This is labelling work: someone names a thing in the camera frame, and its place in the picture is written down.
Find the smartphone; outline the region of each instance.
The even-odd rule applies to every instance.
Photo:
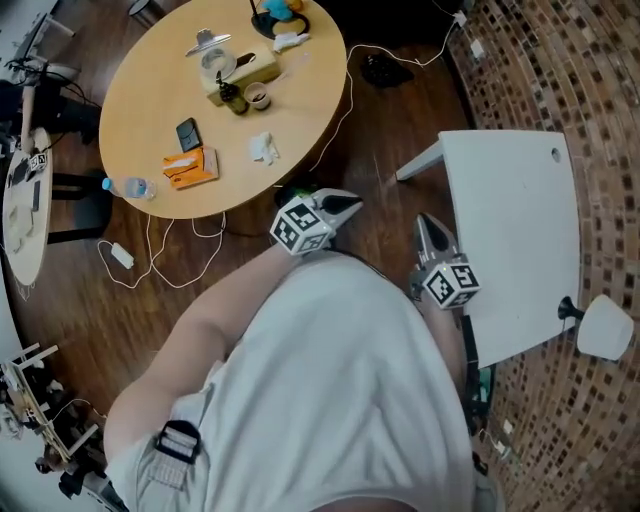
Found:
[[[240,66],[244,66],[245,64],[249,64],[249,62],[252,62],[255,58],[255,53],[245,53],[241,57],[238,57],[238,59],[236,60],[236,69]]]
[[[176,128],[176,131],[178,132],[178,139],[180,139],[180,147],[184,153],[202,146],[198,127],[196,126],[196,121],[193,117],[190,117],[183,123],[180,123]]]
[[[32,212],[37,212],[40,209],[40,180],[33,184],[33,205],[31,206]]]
[[[25,158],[22,162],[20,162],[16,168],[13,170],[13,180],[11,180],[11,185],[17,185],[27,176],[27,171],[31,168],[29,165],[29,159]]]

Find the mosaic tile wall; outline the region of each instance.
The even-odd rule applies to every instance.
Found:
[[[450,43],[478,128],[564,132],[581,220],[584,308],[609,295],[640,319],[640,3],[477,0]],[[475,62],[479,39],[486,58]],[[492,426],[509,510],[640,510],[640,350],[581,355],[574,335],[499,366]]]

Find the white cord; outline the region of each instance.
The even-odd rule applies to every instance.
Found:
[[[500,452],[500,460],[504,460],[506,459],[510,454],[511,454],[511,447],[510,446],[505,446],[504,444],[500,443],[502,445],[502,450],[500,450],[500,446],[498,445],[498,442],[493,440],[493,437],[491,437],[491,434],[489,434],[489,431],[485,430],[484,428],[481,428],[478,431],[478,435],[485,433],[487,436],[489,436],[489,441],[491,442],[491,444],[493,445],[493,447]]]
[[[436,0],[431,0],[431,2],[433,3],[433,5],[435,5],[438,9],[440,9],[443,13],[448,14],[449,16],[455,18],[455,16],[453,14],[451,14],[449,11],[445,11],[442,7],[440,7],[440,5],[438,4],[438,2],[436,2]]]
[[[18,282],[18,279],[16,278],[15,274],[13,275],[13,280],[16,282],[16,288],[18,289],[18,294],[20,295],[20,298],[23,301],[27,302],[29,300],[29,297],[31,297],[31,290],[33,290],[36,287],[36,283],[31,283],[29,286],[25,288],[22,286],[22,284]]]
[[[408,62],[409,64],[415,64],[417,66],[420,66],[421,68],[424,68],[429,64],[431,64],[434,60],[436,60],[438,57],[440,57],[440,55],[444,53],[444,49],[447,46],[447,40],[449,39],[449,35],[451,34],[451,31],[453,30],[453,27],[455,27],[456,23],[457,21],[454,19],[453,23],[451,23],[451,26],[449,27],[449,30],[447,30],[447,34],[444,36],[444,42],[442,43],[442,48],[440,49],[438,54],[425,63],[420,62],[418,59],[415,59],[415,60],[401,59],[400,57],[396,57],[393,53],[391,53],[391,51],[387,50],[386,48],[383,48],[382,46],[375,46],[371,44],[356,44],[355,46],[351,47],[351,49],[349,50],[349,55],[347,55],[347,76],[349,77],[349,102],[350,102],[349,110],[347,110],[347,112],[340,118],[340,121],[338,121],[338,126],[336,127],[335,133],[331,136],[331,138],[329,139],[329,142],[327,142],[326,146],[322,149],[322,152],[318,157],[318,161],[313,165],[313,167],[311,167],[311,169],[309,169],[309,172],[313,171],[316,167],[318,167],[318,165],[322,161],[322,157],[324,156],[325,151],[327,150],[329,145],[333,142],[333,139],[335,139],[336,136],[338,135],[338,132],[340,131],[340,126],[342,125],[342,121],[344,121],[347,118],[347,116],[351,114],[351,112],[353,111],[353,77],[351,76],[351,73],[349,73],[349,61],[351,60],[351,55],[353,54],[353,50],[355,50],[356,48],[373,48],[375,50],[382,50],[387,52],[389,55],[391,55],[391,57],[393,57],[397,61]]]
[[[50,426],[51,424],[53,424],[54,421],[56,421],[56,419],[58,418],[58,416],[60,416],[60,414],[62,414],[62,412],[69,407],[73,402],[84,402],[85,404],[89,404],[89,407],[91,407],[91,409],[93,409],[93,412],[95,412],[98,416],[100,416],[102,419],[107,419],[107,417],[104,414],[100,414],[98,411],[95,410],[95,408],[93,407],[93,405],[91,405],[91,402],[88,402],[87,400],[83,400],[82,398],[74,398],[73,400],[71,400],[69,403],[67,403],[67,405],[65,405],[64,407],[62,407],[59,411],[58,414],[56,414],[53,419],[47,421],[46,425]]]
[[[100,244],[107,244],[111,247],[113,247],[113,244],[111,242],[108,242],[107,240],[99,240],[97,243],[97,247],[98,247],[98,254],[100,255],[100,259],[102,260],[102,263],[104,263],[104,266],[107,269],[107,273],[109,274],[109,277],[111,278],[111,280],[114,283],[120,284],[126,288],[129,288],[130,290],[133,290],[136,286],[138,286],[138,284],[140,283],[140,281],[142,281],[143,278],[147,277],[152,270],[155,270],[156,274],[158,274],[165,283],[167,283],[169,286],[171,286],[172,288],[184,288],[185,286],[189,286],[190,284],[195,283],[198,279],[200,279],[208,270],[209,265],[211,265],[211,262],[213,261],[213,259],[218,255],[218,253],[220,252],[220,249],[222,248],[222,234],[224,233],[225,228],[227,227],[227,214],[226,213],[222,213],[222,224],[220,225],[220,231],[218,231],[217,233],[213,234],[213,235],[203,235],[201,233],[198,233],[196,231],[196,225],[195,225],[195,221],[193,219],[191,219],[191,228],[193,229],[193,233],[199,237],[199,238],[214,238],[216,236],[220,237],[220,241],[218,242],[218,247],[216,248],[215,252],[213,253],[213,255],[211,256],[211,258],[209,258],[209,261],[207,262],[207,264],[204,267],[204,270],[200,273],[200,275],[198,277],[196,277],[195,279],[192,279],[191,281],[188,281],[184,284],[173,284],[171,281],[169,281],[164,275],[162,275],[162,273],[158,270],[158,268],[155,265],[155,260],[158,256],[160,256],[160,254],[162,254],[162,252],[164,251],[165,245],[166,245],[166,241],[167,241],[167,235],[169,234],[169,231],[171,230],[171,227],[173,226],[173,224],[175,223],[175,219],[171,219],[171,223],[169,224],[169,226],[167,227],[166,231],[164,232],[164,236],[162,237],[162,247],[160,247],[160,250],[153,254],[153,251],[151,249],[151,240],[149,238],[149,226],[151,225],[151,215],[149,215],[149,218],[147,219],[147,247],[149,249],[149,257],[151,258],[151,262],[149,263],[149,268],[147,269],[147,271],[142,274],[140,277],[138,277],[138,279],[136,280],[136,282],[133,285],[127,284],[127,283],[123,283],[122,281],[118,281],[117,279],[114,279],[113,275],[111,274],[111,270],[109,270],[109,265],[107,265],[106,260],[104,259],[104,256],[102,255],[102,251],[100,250]]]

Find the person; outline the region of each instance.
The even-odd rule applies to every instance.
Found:
[[[200,295],[114,402],[114,488],[131,511],[472,510],[464,345],[450,312],[420,308],[355,258],[274,245]]]
[[[44,128],[50,134],[80,132],[83,144],[97,136],[100,107],[62,96],[64,85],[46,75],[26,85],[0,80],[0,123],[9,125],[10,135],[20,137],[26,153],[34,149],[30,136],[34,128]]]

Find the wooden floor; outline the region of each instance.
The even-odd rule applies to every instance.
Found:
[[[175,7],[180,3],[165,5]],[[125,0],[65,0],[57,14],[59,20],[78,30],[64,52],[64,61],[82,68],[79,82],[89,98],[98,103],[104,100],[118,64],[144,33],[128,19],[128,5]],[[411,46],[398,53],[424,61],[438,50]],[[349,65],[355,79],[355,106],[322,160],[317,181],[320,185],[342,186],[364,198],[363,210],[338,235],[338,246],[365,258],[406,288],[415,257],[411,230],[416,214],[427,211],[453,226],[453,213],[442,166],[409,184],[397,184],[394,172],[433,143],[439,131],[465,129],[468,125],[442,60],[425,70],[412,69],[412,82],[377,90],[359,76],[366,53],[366,49],[356,50]],[[348,94],[343,100],[345,112]],[[55,147],[54,161],[56,170],[75,174],[101,167],[97,143],[84,147],[74,134]],[[313,163],[310,158],[301,174]],[[274,211],[273,193],[269,191],[228,212],[228,227],[244,233],[265,233],[269,222],[260,219],[273,218]],[[56,204],[54,226],[68,225],[69,216],[64,204]],[[212,217],[198,220],[196,226],[203,233],[213,233],[219,222],[219,217]],[[116,278],[132,283],[148,268],[146,223],[146,215],[115,200],[105,238],[119,242],[136,258],[132,271],[112,265]],[[166,220],[151,220],[154,250],[159,248],[167,225]],[[157,275],[143,279],[135,290],[113,283],[95,241],[49,246],[29,300],[24,302],[12,286],[23,344],[57,344],[60,351],[49,358],[57,378],[106,412],[118,393],[144,371],[191,301],[268,246],[266,236],[225,235],[222,250],[203,279],[180,290]],[[156,264],[168,279],[184,283],[201,272],[216,247],[215,239],[196,238],[189,221],[177,221]]]

